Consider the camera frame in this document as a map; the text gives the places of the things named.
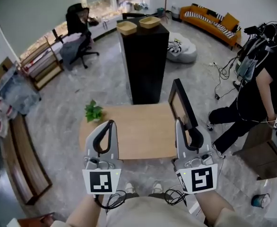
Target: tray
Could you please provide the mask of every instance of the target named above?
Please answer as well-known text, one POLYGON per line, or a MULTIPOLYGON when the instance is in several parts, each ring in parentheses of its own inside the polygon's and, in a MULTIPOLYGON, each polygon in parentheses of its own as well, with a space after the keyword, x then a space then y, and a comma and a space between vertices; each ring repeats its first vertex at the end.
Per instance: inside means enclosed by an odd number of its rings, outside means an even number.
POLYGON ((130 35, 136 33, 137 27, 138 26, 136 24, 131 23, 129 21, 120 22, 116 25, 117 30, 121 32, 123 35, 130 35))
POLYGON ((153 16, 143 18, 139 21, 139 24, 143 28, 153 28, 161 23, 161 19, 153 16))

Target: black t-shirt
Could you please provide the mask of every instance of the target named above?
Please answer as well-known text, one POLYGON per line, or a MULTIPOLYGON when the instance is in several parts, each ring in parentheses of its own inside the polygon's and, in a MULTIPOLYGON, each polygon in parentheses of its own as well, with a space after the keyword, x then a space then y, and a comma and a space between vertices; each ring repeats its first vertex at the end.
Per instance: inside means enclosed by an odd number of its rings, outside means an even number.
POLYGON ((269 24, 265 26, 263 33, 267 38, 273 40, 277 44, 277 24, 269 24))
POLYGON ((256 84, 256 77, 266 69, 273 81, 270 84, 273 107, 277 108, 277 47, 274 53, 269 53, 266 59, 255 69, 252 81, 248 82, 239 92, 238 107, 243 110, 258 112, 266 115, 265 107, 262 103, 260 92, 256 84))

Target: person in black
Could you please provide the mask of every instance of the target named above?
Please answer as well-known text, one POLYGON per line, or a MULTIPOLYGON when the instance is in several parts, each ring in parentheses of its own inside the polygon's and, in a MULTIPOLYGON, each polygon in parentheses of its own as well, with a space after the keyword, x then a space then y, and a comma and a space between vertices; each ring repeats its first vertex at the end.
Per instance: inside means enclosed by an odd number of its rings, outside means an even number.
POLYGON ((239 91, 238 97, 229 107, 212 111, 208 116, 207 127, 214 124, 234 124, 212 144, 221 158, 223 153, 252 127, 266 119, 274 124, 277 111, 277 46, 255 69, 252 81, 239 91))
MULTIPOLYGON (((262 31, 262 35, 265 35, 267 38, 269 38, 270 40, 274 41, 275 45, 277 45, 277 23, 276 24, 269 24, 266 25, 262 31)), ((241 54, 240 58, 244 58, 250 48, 247 48, 245 51, 243 51, 243 54, 241 54)), ((239 68, 239 63, 236 65, 236 70, 238 70, 239 68)), ((233 86, 237 89, 237 91, 239 90, 239 88, 245 85, 245 82, 242 82, 241 77, 238 78, 236 81, 233 81, 233 86)))

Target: white bean bag chair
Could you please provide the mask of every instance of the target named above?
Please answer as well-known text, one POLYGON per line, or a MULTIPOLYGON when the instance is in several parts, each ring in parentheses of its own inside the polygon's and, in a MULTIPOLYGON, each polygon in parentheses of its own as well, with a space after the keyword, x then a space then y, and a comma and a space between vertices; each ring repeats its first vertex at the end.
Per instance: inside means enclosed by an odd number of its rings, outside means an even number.
POLYGON ((185 38, 179 33, 170 32, 169 41, 177 40, 182 43, 185 48, 184 51, 175 55, 170 51, 167 51, 167 58, 173 62, 190 63, 195 61, 197 57, 196 46, 189 39, 185 38))

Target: potted plant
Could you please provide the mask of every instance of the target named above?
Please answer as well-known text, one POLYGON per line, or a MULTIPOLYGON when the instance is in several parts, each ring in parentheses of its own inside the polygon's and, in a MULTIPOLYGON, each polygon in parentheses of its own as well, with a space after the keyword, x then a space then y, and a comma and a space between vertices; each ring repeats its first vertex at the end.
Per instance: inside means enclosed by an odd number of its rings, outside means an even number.
POLYGON ((101 120, 103 116, 102 107, 97 106, 95 100, 91 100, 89 105, 86 105, 85 111, 86 111, 86 118, 87 122, 94 121, 98 122, 101 120))

